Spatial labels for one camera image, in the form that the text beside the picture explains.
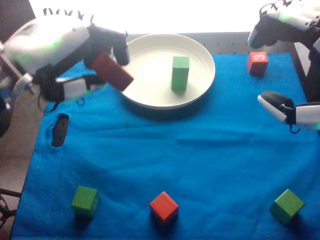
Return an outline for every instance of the white plate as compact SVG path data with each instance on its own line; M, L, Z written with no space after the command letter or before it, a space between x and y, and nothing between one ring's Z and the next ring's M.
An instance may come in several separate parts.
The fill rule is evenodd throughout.
M134 77L122 92L130 101L150 109L176 109L200 98L212 85L216 67L210 53L198 42L177 34L150 34L128 43ZM173 56L190 57L185 92L171 90Z

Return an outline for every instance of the green cube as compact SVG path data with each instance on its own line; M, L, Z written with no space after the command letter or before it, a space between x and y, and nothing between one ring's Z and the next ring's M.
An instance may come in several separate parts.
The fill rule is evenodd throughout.
M283 224L288 224L304 205L300 198L287 189L274 201L270 211Z
M96 189L78 186L71 207L76 214L93 217L99 204L99 194Z
M172 63L171 90L185 91L187 89L190 58L174 56Z

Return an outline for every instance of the wooden block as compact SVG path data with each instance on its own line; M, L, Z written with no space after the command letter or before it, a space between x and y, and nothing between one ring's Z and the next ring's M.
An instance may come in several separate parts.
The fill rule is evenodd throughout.
M270 211L283 224L288 224L304 205L300 198L287 189L274 201Z
M150 204L150 211L163 224L166 225L178 215L179 206L166 193L163 192Z
M247 65L250 74L262 77L267 69L268 56L265 52L250 52Z
M99 194L96 189L78 186L71 207L75 213L92 218L96 213L98 204Z
M171 90L185 91L187 89L190 58L174 56L172 62Z

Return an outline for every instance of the gray floor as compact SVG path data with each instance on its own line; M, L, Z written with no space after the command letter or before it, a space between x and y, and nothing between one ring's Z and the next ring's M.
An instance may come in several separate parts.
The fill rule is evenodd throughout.
M38 110L38 96L25 92L15 103L11 126L0 138L0 188L21 192L33 153L43 113ZM16 209L19 199L3 196L9 209ZM0 229L0 240L9 239L14 218Z

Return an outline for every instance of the blue fabric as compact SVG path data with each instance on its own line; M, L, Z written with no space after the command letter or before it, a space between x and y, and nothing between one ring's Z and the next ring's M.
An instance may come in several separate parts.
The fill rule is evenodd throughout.
M181 111L135 109L111 86L43 117L13 239L320 239L320 138L291 134L257 101L266 90L306 101L289 54L269 54L263 78L248 55L214 55L214 83ZM64 77L82 75L82 63ZM63 146L51 146L58 115ZM71 202L78 185L99 191L87 224ZM269 211L291 189L304 202L289 226ZM166 191L179 216L166 230L149 203Z

